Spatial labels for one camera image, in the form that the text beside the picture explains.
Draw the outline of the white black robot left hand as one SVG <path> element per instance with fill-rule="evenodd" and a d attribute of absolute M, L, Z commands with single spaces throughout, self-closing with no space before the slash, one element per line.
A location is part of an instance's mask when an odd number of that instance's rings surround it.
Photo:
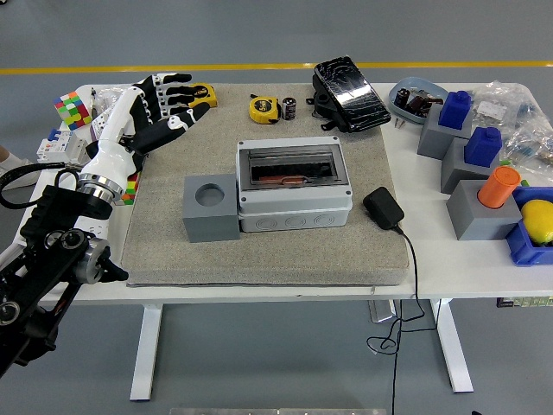
<path fill-rule="evenodd" d="M 114 105 L 97 141 L 98 151 L 81 170 L 81 181 L 106 183 L 115 194 L 140 170 L 135 162 L 171 143 L 209 110 L 208 103 L 191 107 L 197 92 L 185 73 L 158 73 L 130 85 Z"/>

